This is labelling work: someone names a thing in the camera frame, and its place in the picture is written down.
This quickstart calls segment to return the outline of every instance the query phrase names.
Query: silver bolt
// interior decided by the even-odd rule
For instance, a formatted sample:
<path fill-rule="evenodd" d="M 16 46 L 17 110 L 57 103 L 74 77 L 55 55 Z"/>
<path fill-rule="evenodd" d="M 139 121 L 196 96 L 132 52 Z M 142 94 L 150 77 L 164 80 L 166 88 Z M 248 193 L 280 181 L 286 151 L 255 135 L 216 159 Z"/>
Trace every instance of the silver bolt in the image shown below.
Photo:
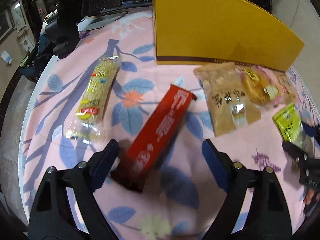
<path fill-rule="evenodd" d="M 54 172 L 55 170 L 56 170 L 56 168 L 53 167 L 53 166 L 47 168 L 47 172 L 48 172 L 48 173 L 52 173 L 52 172 Z"/>
<path fill-rule="evenodd" d="M 233 164 L 233 166 L 236 168 L 236 169 L 241 169 L 242 168 L 242 164 L 240 162 L 235 162 Z"/>
<path fill-rule="evenodd" d="M 87 166 L 87 163 L 86 162 L 80 162 L 80 163 L 78 163 L 78 168 L 80 168 L 80 169 L 83 169 L 83 168 L 85 168 Z"/>
<path fill-rule="evenodd" d="M 267 172 L 267 173 L 273 173 L 273 168 L 271 168 L 271 167 L 266 167 L 266 172 Z"/>

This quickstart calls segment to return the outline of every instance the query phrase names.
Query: tiled floor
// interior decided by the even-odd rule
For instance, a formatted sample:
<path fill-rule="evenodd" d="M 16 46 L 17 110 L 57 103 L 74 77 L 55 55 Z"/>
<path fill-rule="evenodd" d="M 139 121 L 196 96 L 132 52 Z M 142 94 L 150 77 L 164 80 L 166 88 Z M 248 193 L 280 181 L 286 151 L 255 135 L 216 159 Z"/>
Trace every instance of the tiled floor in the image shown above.
<path fill-rule="evenodd" d="M 293 63 L 320 109 L 320 17 L 309 0 L 276 0 L 273 14 L 305 43 Z"/>
<path fill-rule="evenodd" d="M 309 0 L 275 0 L 273 14 L 291 28 L 305 43 L 305 47 L 294 62 L 310 90 L 316 105 L 320 108 L 320 18 Z M 2 190 L 9 207 L 27 223 L 18 185 L 18 147 L 24 114 L 31 97 L 34 84 L 22 77 L 10 101 L 4 119 L 0 139 L 0 179 Z"/>

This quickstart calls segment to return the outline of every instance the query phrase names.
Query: wall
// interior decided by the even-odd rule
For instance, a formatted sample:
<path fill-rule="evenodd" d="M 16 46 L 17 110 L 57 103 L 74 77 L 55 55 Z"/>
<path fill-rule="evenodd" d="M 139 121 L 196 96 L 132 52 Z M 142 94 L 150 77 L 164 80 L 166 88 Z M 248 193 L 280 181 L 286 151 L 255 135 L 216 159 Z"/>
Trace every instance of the wall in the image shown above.
<path fill-rule="evenodd" d="M 6 65 L 6 63 L 0 58 L 0 101 L 13 74 L 18 69 L 21 61 L 27 55 L 26 51 L 20 45 L 18 38 L 22 36 L 24 33 L 27 33 L 34 42 L 34 44 L 36 44 L 30 26 L 27 22 L 23 6 L 21 6 L 21 9 L 23 17 L 26 21 L 26 26 L 21 31 L 19 31 L 19 33 L 17 33 L 16 30 L 13 30 L 13 32 L 11 32 L 10 35 L 0 44 L 0 51 L 6 50 L 12 57 L 11 65 Z"/>

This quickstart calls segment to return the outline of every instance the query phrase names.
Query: tablecloth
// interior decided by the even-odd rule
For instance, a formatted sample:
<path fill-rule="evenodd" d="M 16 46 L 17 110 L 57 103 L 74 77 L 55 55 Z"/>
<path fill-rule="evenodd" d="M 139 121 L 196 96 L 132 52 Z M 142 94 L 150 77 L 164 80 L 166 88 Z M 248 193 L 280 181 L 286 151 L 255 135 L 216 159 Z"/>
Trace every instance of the tablecloth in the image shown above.
<path fill-rule="evenodd" d="M 69 140 L 65 137 L 66 130 L 102 54 L 123 57 L 103 119 L 106 134 L 92 145 Z M 204 92 L 193 74 L 196 66 L 157 65 L 155 57 L 153 12 L 149 9 L 129 13 L 101 29 L 82 33 L 77 48 L 67 58 L 54 57 L 21 136 L 20 183 L 27 218 L 47 167 L 53 165 L 62 170 L 88 161 L 112 138 L 127 148 L 174 83 L 194 92 L 198 100 L 190 105 L 183 127 L 167 157 L 147 179 L 143 194 L 128 191 L 109 178 L 94 193 L 118 238 L 202 238 L 226 197 L 210 172 L 212 164 L 205 161 L 201 152 L 206 138 L 247 168 L 274 168 L 295 231 L 301 223 L 304 189 L 298 183 L 299 174 L 292 170 L 290 157 L 282 150 L 282 138 L 271 119 L 280 108 L 264 112 L 260 121 L 248 127 L 215 138 Z M 309 124 L 318 123 L 318 110 L 303 82 L 292 68 L 287 75 L 299 94 L 298 111 Z M 314 140 L 312 143 L 318 156 L 319 146 Z M 78 228 L 86 231 L 71 189 L 68 197 Z M 248 190 L 234 232 L 243 227 L 251 199 L 252 192 Z"/>

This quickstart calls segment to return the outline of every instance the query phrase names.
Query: red snack package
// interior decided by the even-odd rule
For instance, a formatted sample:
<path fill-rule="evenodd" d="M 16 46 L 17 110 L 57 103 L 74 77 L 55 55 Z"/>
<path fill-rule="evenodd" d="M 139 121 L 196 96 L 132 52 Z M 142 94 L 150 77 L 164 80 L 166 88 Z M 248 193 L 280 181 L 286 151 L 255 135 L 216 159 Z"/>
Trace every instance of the red snack package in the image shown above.
<path fill-rule="evenodd" d="M 130 190 L 141 192 L 148 173 L 177 130 L 192 99 L 196 100 L 193 93 L 171 85 L 111 178 Z"/>

